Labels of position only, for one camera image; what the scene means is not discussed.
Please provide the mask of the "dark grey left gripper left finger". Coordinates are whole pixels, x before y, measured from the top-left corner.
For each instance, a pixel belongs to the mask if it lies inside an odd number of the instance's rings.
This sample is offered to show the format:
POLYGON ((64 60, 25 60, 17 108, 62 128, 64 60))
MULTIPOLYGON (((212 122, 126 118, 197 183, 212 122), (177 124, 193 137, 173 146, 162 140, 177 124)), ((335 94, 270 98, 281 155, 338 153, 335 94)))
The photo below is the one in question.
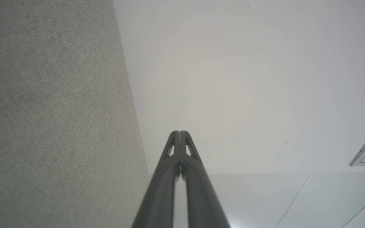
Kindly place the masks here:
POLYGON ((152 175, 132 228, 173 228, 175 184, 181 174, 180 132, 173 131, 152 175))

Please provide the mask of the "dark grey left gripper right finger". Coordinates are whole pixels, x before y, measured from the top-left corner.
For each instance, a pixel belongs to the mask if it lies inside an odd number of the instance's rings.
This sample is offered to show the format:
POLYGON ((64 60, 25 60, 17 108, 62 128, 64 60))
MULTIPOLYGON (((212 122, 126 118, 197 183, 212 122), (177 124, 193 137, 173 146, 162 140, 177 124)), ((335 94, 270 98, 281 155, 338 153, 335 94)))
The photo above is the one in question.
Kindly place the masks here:
POLYGON ((191 135, 181 131, 181 172, 186 183, 189 228, 230 228, 191 135))

